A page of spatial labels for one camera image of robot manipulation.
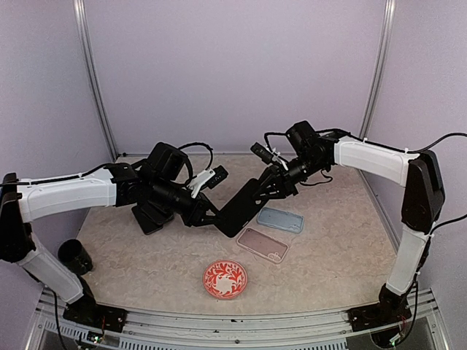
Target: marble-patterned table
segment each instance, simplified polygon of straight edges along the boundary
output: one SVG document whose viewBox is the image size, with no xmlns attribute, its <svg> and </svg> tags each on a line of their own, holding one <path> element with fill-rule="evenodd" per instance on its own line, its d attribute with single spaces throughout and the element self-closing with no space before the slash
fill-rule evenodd
<svg viewBox="0 0 467 350">
<path fill-rule="evenodd" d="M 208 161 L 190 159 L 195 172 Z M 265 168 L 253 155 L 218 155 L 213 167 L 218 164 L 229 177 L 204 191 L 218 208 Z M 260 226 L 256 219 L 247 226 L 290 246 L 279 265 L 240 248 L 215 227 L 185 227 L 176 216 L 145 236 L 129 206 L 97 208 L 78 235 L 95 265 L 85 279 L 98 302 L 189 314 L 283 314 L 376 301 L 395 259 L 393 247 L 358 173 L 334 167 L 331 175 L 329 184 L 299 186 L 297 196 L 266 205 L 303 215 L 300 234 Z M 319 180 L 315 174 L 309 182 Z M 201 283 L 204 269 L 218 259 L 236 260 L 247 270 L 247 288 L 236 299 L 216 300 Z"/>
</svg>

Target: red bowl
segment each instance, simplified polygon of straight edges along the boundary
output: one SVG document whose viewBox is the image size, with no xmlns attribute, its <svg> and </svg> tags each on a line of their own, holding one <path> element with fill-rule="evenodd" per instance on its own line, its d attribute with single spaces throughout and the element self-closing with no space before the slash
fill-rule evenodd
<svg viewBox="0 0 467 350">
<path fill-rule="evenodd" d="M 233 260 L 214 261 L 203 275 L 203 285 L 207 292 L 217 299 L 232 299 L 247 286 L 246 270 Z"/>
</svg>

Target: blue phone case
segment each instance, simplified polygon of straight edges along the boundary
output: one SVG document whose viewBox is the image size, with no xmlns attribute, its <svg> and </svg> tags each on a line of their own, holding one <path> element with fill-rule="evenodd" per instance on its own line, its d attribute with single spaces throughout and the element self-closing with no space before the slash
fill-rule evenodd
<svg viewBox="0 0 467 350">
<path fill-rule="evenodd" d="M 262 208 L 257 218 L 258 224 L 277 228 L 291 233 L 300 233 L 304 228 L 304 217 L 288 211 Z"/>
</svg>

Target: phone case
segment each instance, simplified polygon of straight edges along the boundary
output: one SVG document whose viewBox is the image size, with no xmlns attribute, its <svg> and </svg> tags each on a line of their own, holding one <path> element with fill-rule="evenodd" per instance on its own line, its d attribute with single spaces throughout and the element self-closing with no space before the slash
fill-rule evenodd
<svg viewBox="0 0 467 350">
<path fill-rule="evenodd" d="M 237 238 L 236 243 L 259 257 L 280 264 L 289 250 L 289 246 L 264 233 L 247 228 Z"/>
<path fill-rule="evenodd" d="M 258 224 L 299 234 L 304 228 L 304 217 L 272 208 L 262 208 L 257 218 Z"/>
</svg>

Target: floral pattern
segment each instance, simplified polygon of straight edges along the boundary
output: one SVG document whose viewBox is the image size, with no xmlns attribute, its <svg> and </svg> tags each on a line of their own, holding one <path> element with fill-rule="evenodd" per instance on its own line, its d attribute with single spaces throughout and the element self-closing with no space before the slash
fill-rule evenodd
<svg viewBox="0 0 467 350">
<path fill-rule="evenodd" d="M 217 284 L 222 279 L 231 281 L 231 290 L 221 292 Z M 247 272 L 237 262 L 218 260 L 212 263 L 203 277 L 204 287 L 208 293 L 219 299 L 231 299 L 240 294 L 247 285 Z"/>
</svg>

